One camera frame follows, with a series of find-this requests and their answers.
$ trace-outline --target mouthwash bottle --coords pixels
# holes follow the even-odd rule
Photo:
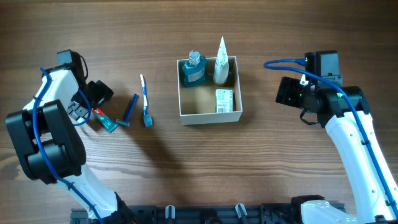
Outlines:
[[[206,81],[206,64],[205,56],[200,55],[198,51],[189,52],[189,61],[182,66],[186,87],[197,86]]]

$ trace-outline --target blue cable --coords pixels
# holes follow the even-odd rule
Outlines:
[[[298,73],[307,75],[307,76],[309,76],[309,77],[311,77],[311,78],[313,78],[315,80],[321,81],[322,83],[334,88],[337,92],[339,92],[339,93],[341,93],[343,95],[343,98],[344,98],[345,102],[347,103],[349,109],[353,112],[356,124],[358,125],[359,132],[362,134],[363,141],[366,144],[366,148],[368,149],[368,152],[369,152],[369,155],[370,155],[370,157],[372,159],[374,168],[376,169],[376,172],[377,172],[377,175],[380,178],[381,184],[382,184],[384,190],[386,191],[386,195],[387,195],[387,198],[389,200],[389,203],[391,204],[392,211],[394,212],[394,215],[396,216],[396,218],[398,218],[398,208],[397,208],[396,201],[394,200],[394,198],[392,196],[392,193],[390,191],[390,188],[388,187],[387,181],[384,178],[384,175],[383,175],[383,173],[381,171],[380,165],[377,162],[376,156],[374,155],[374,151],[373,151],[372,145],[371,145],[371,143],[369,141],[368,135],[366,134],[366,131],[363,128],[362,122],[359,119],[359,116],[358,116],[358,114],[357,114],[357,112],[355,110],[355,107],[352,104],[351,100],[348,98],[347,94],[338,85],[334,84],[333,82],[331,82],[329,80],[326,80],[324,78],[321,78],[318,75],[314,75],[314,74],[312,74],[310,72],[307,72],[305,70],[302,70],[302,69],[299,69],[299,68],[293,68],[293,67],[285,67],[285,66],[270,66],[270,64],[281,63],[281,62],[295,62],[295,63],[297,63],[299,65],[305,65],[304,58],[298,58],[298,59],[288,58],[288,59],[272,60],[272,61],[266,62],[266,63],[264,63],[264,68],[273,69],[273,70],[293,71],[293,72],[298,72]]]
[[[82,122],[80,122],[80,123],[78,123],[78,124],[73,124],[74,126],[80,126],[80,125],[82,125],[82,124],[87,123],[87,121],[90,119],[90,116],[91,116],[91,106],[90,106],[90,102],[88,101],[86,95],[83,93],[83,91],[82,91],[81,89],[79,89],[78,92],[79,92],[79,94],[81,95],[81,97],[83,97],[83,99],[84,99],[85,102],[86,102],[86,105],[87,105],[87,108],[88,108],[88,115],[87,115],[87,118],[86,118],[84,121],[82,121]]]
[[[43,148],[43,144],[42,141],[40,140],[40,133],[39,133],[39,129],[37,127],[37,107],[40,104],[40,102],[42,101],[43,96],[45,95],[45,93],[47,92],[47,90],[49,89],[50,85],[51,85],[51,77],[50,75],[44,70],[44,68],[40,68],[40,70],[43,72],[43,74],[47,77],[47,81],[45,82],[45,85],[42,89],[42,91],[39,93],[38,97],[35,100],[35,103],[33,104],[33,131],[34,131],[34,136],[36,138],[36,142],[37,142],[37,147],[39,148],[39,151],[41,153],[41,155],[43,156],[43,159],[45,161],[45,163],[47,164],[47,167],[50,169],[52,175],[58,180],[63,182],[64,184],[66,184],[68,186],[68,189],[72,189],[77,196],[79,196],[84,202],[87,203],[87,205],[94,211],[95,216],[97,217],[98,221],[101,224],[104,224],[104,221],[102,220],[102,218],[100,217],[100,215],[98,214],[97,210],[95,209],[94,205],[91,204],[87,198],[82,195],[78,189],[76,189],[75,186],[73,186],[73,184],[71,184],[69,181],[65,180],[64,178],[60,177],[57,173],[57,171],[55,170],[54,166],[52,165],[48,155],[45,153],[44,148]]]

